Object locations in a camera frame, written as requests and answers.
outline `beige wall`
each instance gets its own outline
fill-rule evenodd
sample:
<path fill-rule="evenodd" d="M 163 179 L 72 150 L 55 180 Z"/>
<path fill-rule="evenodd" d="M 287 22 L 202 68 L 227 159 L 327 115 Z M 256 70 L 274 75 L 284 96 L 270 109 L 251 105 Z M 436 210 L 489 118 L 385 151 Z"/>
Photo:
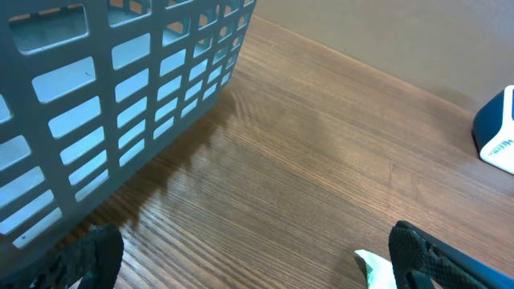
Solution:
<path fill-rule="evenodd" d="M 258 0 L 256 14 L 472 111 L 514 84 L 513 0 Z"/>

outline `plastic basket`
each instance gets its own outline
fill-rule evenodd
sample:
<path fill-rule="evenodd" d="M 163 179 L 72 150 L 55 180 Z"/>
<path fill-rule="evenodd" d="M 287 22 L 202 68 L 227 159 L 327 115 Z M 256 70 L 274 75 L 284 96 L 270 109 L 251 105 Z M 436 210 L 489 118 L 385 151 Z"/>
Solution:
<path fill-rule="evenodd" d="M 44 254 L 214 106 L 254 6 L 0 2 L 0 276 Z"/>

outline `wood grain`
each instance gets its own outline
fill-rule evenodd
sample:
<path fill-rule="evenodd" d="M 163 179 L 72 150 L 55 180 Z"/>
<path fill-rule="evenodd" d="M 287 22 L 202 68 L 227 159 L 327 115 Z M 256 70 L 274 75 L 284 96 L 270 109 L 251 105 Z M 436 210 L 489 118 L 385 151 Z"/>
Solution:
<path fill-rule="evenodd" d="M 471 112 L 252 19 L 219 102 L 90 223 L 125 241 L 117 288 L 365 288 L 404 219 L 514 275 L 514 177 Z"/>

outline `gray plastic basket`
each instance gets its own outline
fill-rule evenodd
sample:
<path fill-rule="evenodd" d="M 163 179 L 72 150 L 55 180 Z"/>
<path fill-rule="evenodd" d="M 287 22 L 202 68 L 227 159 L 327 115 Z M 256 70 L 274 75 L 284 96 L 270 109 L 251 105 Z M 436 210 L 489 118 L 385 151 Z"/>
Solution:
<path fill-rule="evenodd" d="M 254 6 L 0 2 L 0 278 L 214 106 Z"/>

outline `laundry basket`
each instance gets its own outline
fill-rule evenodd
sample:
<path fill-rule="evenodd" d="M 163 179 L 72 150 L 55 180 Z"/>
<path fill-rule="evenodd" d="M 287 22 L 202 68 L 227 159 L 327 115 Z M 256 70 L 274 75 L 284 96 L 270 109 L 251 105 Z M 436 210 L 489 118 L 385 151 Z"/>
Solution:
<path fill-rule="evenodd" d="M 254 6 L 0 2 L 0 278 L 214 106 Z"/>

